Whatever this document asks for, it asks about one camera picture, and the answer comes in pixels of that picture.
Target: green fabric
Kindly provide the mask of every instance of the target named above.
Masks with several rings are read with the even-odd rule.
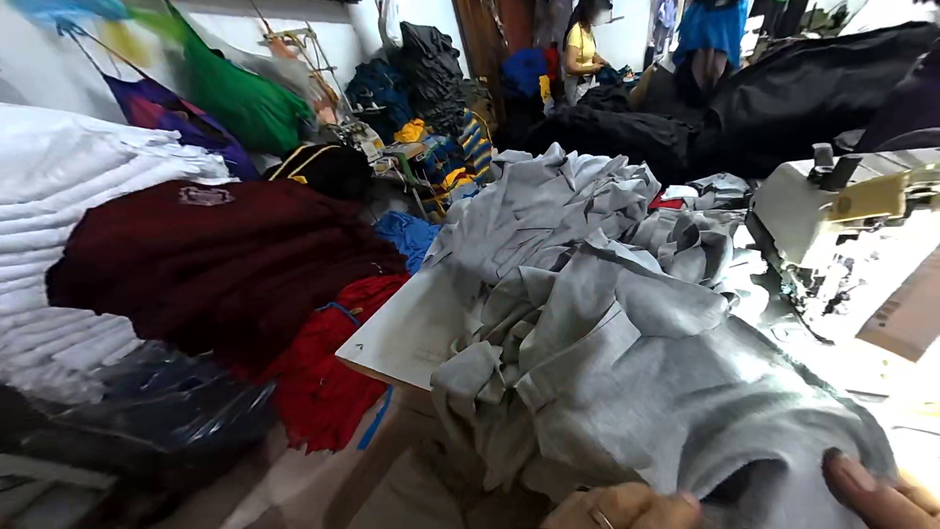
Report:
[[[248,151],[280,156],[300,145],[310,107],[279,85],[217,56],[169,6],[182,28],[187,99],[216,118]]]

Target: yellow shirt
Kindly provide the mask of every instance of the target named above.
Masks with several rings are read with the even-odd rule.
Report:
[[[594,34],[588,29],[581,28],[581,23],[574,23],[572,30],[568,33],[568,45],[579,50],[578,57],[574,62],[580,68],[589,68],[594,64],[594,54],[597,53],[597,44],[594,42]]]

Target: finger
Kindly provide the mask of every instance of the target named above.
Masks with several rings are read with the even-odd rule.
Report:
[[[698,499],[688,492],[658,497],[630,529],[695,529],[701,523]]]
[[[879,483],[865,467],[837,449],[830,448],[823,455],[822,475],[837,499],[855,511],[870,529],[940,527],[924,509]]]
[[[573,492],[556,507],[541,526],[543,529],[570,529],[590,527],[593,521],[588,515],[588,493]]]
[[[927,514],[940,519],[940,501],[903,469],[898,469],[898,475],[898,485],[894,489],[914,502],[914,505],[924,509]]]
[[[607,517],[614,529],[628,529],[650,510],[656,494],[642,483],[624,483],[603,489],[593,507]]]

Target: ring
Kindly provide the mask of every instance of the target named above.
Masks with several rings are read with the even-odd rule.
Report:
[[[607,517],[601,512],[601,509],[597,507],[592,507],[588,512],[590,517],[601,526],[601,529],[614,529],[614,525],[607,519]]]

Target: red garment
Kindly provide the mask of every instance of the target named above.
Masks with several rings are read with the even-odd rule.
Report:
[[[685,205],[685,200],[682,199],[663,200],[663,193],[665,191],[661,191],[659,195],[656,195],[656,198],[650,202],[648,210],[652,211],[656,208],[682,209]]]
[[[408,280],[408,274],[366,278],[349,284],[335,303],[360,324],[368,320]],[[341,450],[362,415],[382,397],[388,384],[357,373],[334,354],[358,329],[336,307],[314,311],[288,350],[265,370],[261,381],[277,378],[274,404],[291,448],[306,452]]]
[[[49,303],[254,375],[344,286],[405,272],[361,207],[293,180],[158,184],[85,213],[46,273]]]
[[[542,48],[542,52],[545,54],[545,66],[548,67],[548,80],[554,82],[560,72],[558,49],[554,46],[551,48]]]

